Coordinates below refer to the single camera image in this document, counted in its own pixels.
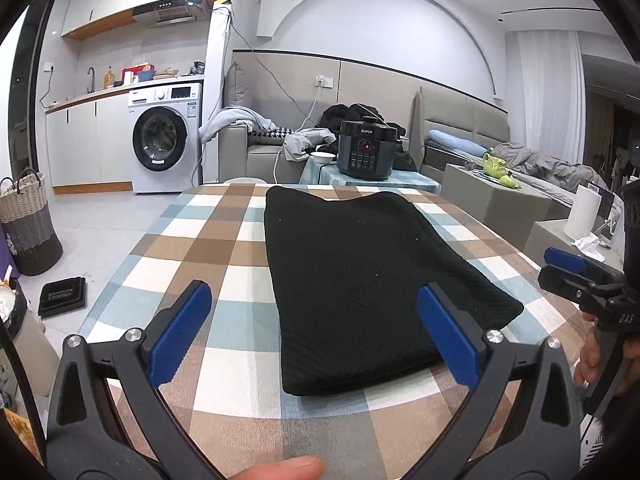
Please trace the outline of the person's left hand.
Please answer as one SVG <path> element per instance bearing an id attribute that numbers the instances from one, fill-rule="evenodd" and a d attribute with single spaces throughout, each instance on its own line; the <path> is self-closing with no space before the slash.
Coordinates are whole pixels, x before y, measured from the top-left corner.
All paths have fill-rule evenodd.
<path id="1" fill-rule="evenodd" d="M 318 480 L 325 469 L 321 458 L 304 455 L 247 468 L 235 474 L 232 480 Z"/>

